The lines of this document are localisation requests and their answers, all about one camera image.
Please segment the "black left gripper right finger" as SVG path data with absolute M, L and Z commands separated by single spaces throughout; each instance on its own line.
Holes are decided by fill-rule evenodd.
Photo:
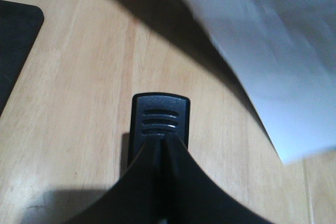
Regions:
M 219 188 L 176 134 L 162 141 L 162 175 L 169 223 L 269 223 Z

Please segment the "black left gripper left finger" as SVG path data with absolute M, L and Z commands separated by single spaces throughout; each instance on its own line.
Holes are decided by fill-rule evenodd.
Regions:
M 161 140 L 149 136 L 118 182 L 66 223 L 159 223 L 161 203 Z

